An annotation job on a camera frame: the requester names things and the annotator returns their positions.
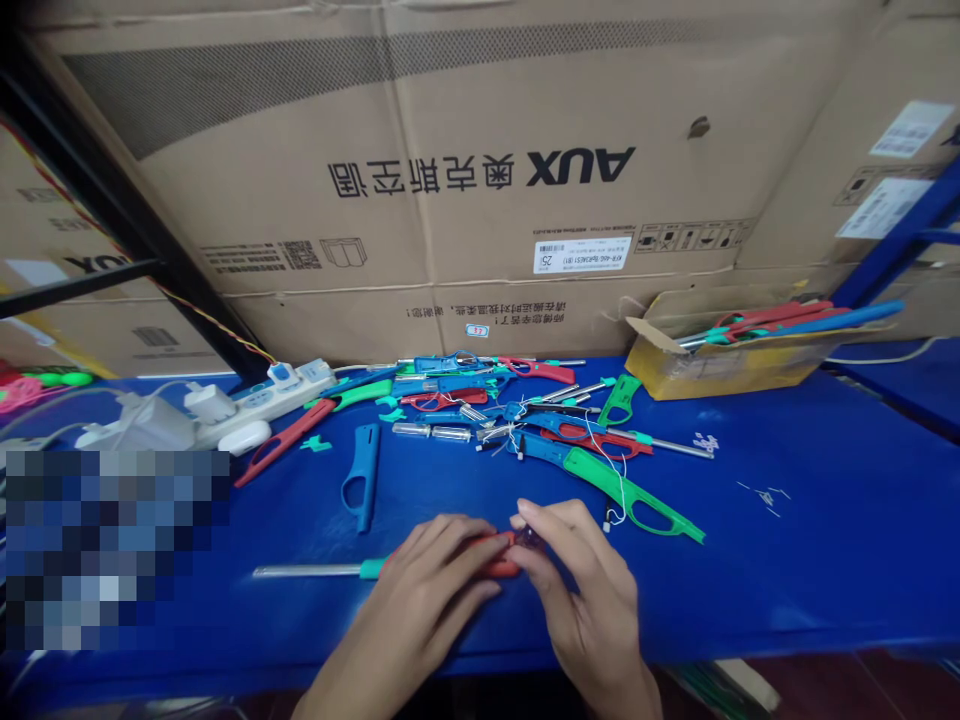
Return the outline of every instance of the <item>metal tube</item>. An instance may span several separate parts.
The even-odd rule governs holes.
[[[565,388],[554,390],[552,393],[547,393],[546,395],[542,395],[540,399],[543,400],[543,402],[550,402],[551,400],[557,399],[561,395],[566,395],[567,393],[571,393],[574,390],[579,390],[579,389],[580,389],[580,383],[574,383],[573,385],[567,385]]]
[[[607,428],[607,434],[628,438],[630,440],[637,439],[637,436],[633,433],[617,430],[616,428]],[[709,450],[704,450],[703,448],[690,447],[689,445],[678,445],[677,443],[667,442],[666,440],[657,440],[656,438],[650,438],[650,444],[654,447],[661,447],[664,450],[673,450],[674,452],[682,452],[685,455],[694,455],[696,457],[706,458],[707,460],[713,460],[713,453]]]
[[[253,571],[254,577],[336,577],[359,575],[360,565],[264,565]]]

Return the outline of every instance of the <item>white cable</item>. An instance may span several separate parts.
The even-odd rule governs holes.
[[[107,388],[107,387],[83,388],[82,390],[76,390],[75,392],[72,392],[72,393],[66,393],[65,395],[61,395],[60,397],[54,398],[48,403],[44,403],[43,405],[38,405],[37,407],[31,408],[30,410],[25,412],[23,415],[21,415],[16,420],[14,420],[9,425],[7,425],[3,430],[0,430],[0,440],[3,440],[5,437],[7,437],[7,435],[13,432],[14,428],[19,427],[22,423],[25,423],[27,420],[33,417],[36,417],[37,415],[44,412],[45,410],[49,410],[50,408],[55,407],[60,403],[66,402],[67,400],[72,400],[75,397],[80,397],[81,395],[93,395],[95,393],[101,393],[101,392],[113,393],[114,395],[123,395],[123,393],[120,392],[119,390],[116,390],[114,388]]]
[[[824,360],[824,362],[835,362],[841,365],[887,365],[889,363],[906,362],[907,360],[913,360],[915,357],[923,355],[937,340],[946,339],[947,338],[943,335],[936,335],[932,338],[927,338],[926,342],[924,342],[923,345],[918,347],[912,353],[899,358],[882,358],[880,360],[843,360],[842,358],[827,358]]]
[[[620,509],[623,511],[623,515],[617,515],[617,511],[614,510],[613,508],[610,508],[610,511],[607,513],[606,517],[603,518],[605,521],[609,521],[610,513],[613,513],[613,517],[616,518],[616,521],[610,524],[619,525],[620,523],[622,523],[624,520],[627,519],[627,508],[626,508],[627,495],[623,489],[623,475],[620,473],[619,470],[617,470],[616,466],[613,464],[613,460],[611,460],[610,456],[603,451],[603,448],[600,446],[600,443],[598,443],[597,439],[593,436],[593,428],[590,427],[590,419],[589,419],[590,413],[586,411],[586,408],[581,408],[581,409],[584,410],[583,419],[587,423],[587,432],[590,433],[590,442],[592,442],[594,447],[597,448],[597,451],[607,459],[607,462],[610,463],[610,468],[617,474],[617,477],[620,478]],[[626,472],[627,456],[621,455],[620,457],[623,458],[623,471]]]
[[[143,399],[143,402],[137,406],[137,409],[133,411],[133,414],[130,416],[130,421],[127,423],[126,427],[124,427],[123,430],[120,431],[120,434],[117,435],[117,439],[114,440],[113,447],[111,447],[110,449],[116,450],[117,448],[120,447],[120,443],[123,442],[123,439],[127,436],[127,432],[130,430],[130,428],[133,427],[133,424],[137,421],[137,418],[139,418],[140,415],[143,414],[144,409],[151,402],[153,402],[160,395],[160,393],[162,393],[168,387],[173,387],[174,385],[189,385],[191,382],[193,381],[192,380],[171,380],[170,382],[164,383],[163,385],[158,387],[156,390],[154,390],[152,393],[147,395]]]

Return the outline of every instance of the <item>finger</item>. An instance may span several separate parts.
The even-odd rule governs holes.
[[[435,592],[446,605],[484,565],[503,552],[510,544],[505,535],[496,535],[470,545],[443,568],[436,578]]]
[[[569,637],[569,633],[575,632],[577,616],[570,593],[550,558],[520,545],[514,545],[507,550],[505,557],[527,571],[530,582],[543,603],[550,636],[564,639]]]
[[[480,606],[500,594],[500,585],[493,580],[481,580],[471,585],[454,600],[427,644],[427,654],[435,665],[443,662],[453,643],[463,632]]]
[[[547,508],[529,500],[517,501],[521,517],[542,537],[577,581],[584,599],[606,600],[613,585],[596,552],[580,533]]]
[[[463,544],[464,540],[477,535],[496,535],[497,529],[482,518],[470,518],[466,515],[451,520],[443,531],[436,536],[430,547],[425,548],[418,560],[427,572],[434,572],[447,564]]]
[[[597,554],[604,570],[611,578],[629,572],[626,561],[620,556],[603,534],[603,530],[593,519],[587,506],[582,500],[566,500],[561,503],[547,505],[546,509],[563,520],[573,532],[582,538]]]

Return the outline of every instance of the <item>green plastic piece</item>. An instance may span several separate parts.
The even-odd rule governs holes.
[[[373,402],[377,405],[386,405],[391,410],[396,410],[400,407],[400,400],[393,397],[393,395],[384,395],[382,398],[377,398]]]
[[[683,515],[671,508],[669,505],[660,502],[646,490],[634,485],[629,480],[622,479],[613,468],[599,460],[595,455],[587,452],[583,448],[575,447],[570,450],[567,457],[564,458],[563,468],[567,472],[573,473],[578,478],[586,480],[594,487],[599,488],[607,497],[620,503],[621,483],[623,488],[623,497],[625,505],[623,511],[627,514],[637,527],[641,527],[654,535],[687,535],[696,540],[701,545],[705,534]],[[633,515],[633,504],[642,502],[665,518],[671,521],[669,530],[657,530],[648,525],[644,525]]]
[[[619,378],[617,378],[617,384],[610,393],[610,397],[607,398],[607,403],[603,406],[603,410],[600,412],[600,417],[597,419],[597,422],[604,427],[607,427],[608,425],[620,425],[621,423],[625,423],[627,420],[632,418],[633,394],[640,389],[641,384],[642,383],[633,377],[633,375],[621,375]],[[610,411],[614,408],[623,410],[626,415],[624,415],[620,420],[611,420]]]
[[[70,387],[80,387],[82,385],[90,385],[96,378],[90,373],[66,373],[60,378],[63,380],[64,385],[69,385]]]
[[[330,395],[330,397],[340,398],[340,404],[337,405],[333,411],[340,412],[345,407],[350,407],[361,400],[373,400],[374,398],[389,395],[391,390],[393,390],[393,380],[387,378],[386,380],[378,380],[369,385],[361,385],[360,387],[347,390],[339,395]]]
[[[403,414],[402,408],[397,408],[392,413],[378,416],[384,422],[396,422],[397,420],[406,420],[407,416]]]
[[[333,445],[330,443],[321,442],[319,435],[314,435],[310,438],[307,438],[300,446],[301,450],[313,450],[314,452],[323,452],[324,450],[330,450],[332,448]]]
[[[376,580],[383,571],[383,566],[387,564],[389,558],[377,558],[376,560],[364,560],[360,563],[360,579]]]
[[[63,376],[60,373],[40,373],[37,380],[44,387],[59,387],[63,385]]]

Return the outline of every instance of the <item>barcode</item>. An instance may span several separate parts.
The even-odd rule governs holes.
[[[225,268],[216,268],[217,273],[223,275],[224,273],[235,273],[235,272],[266,272],[268,270],[286,270],[286,265],[244,265],[242,267],[236,267],[231,265],[230,267]]]
[[[283,254],[294,270],[320,270],[320,258],[309,240],[287,240],[280,243]]]
[[[134,328],[133,334],[143,340],[143,344],[147,347],[169,347],[180,344],[163,328]]]

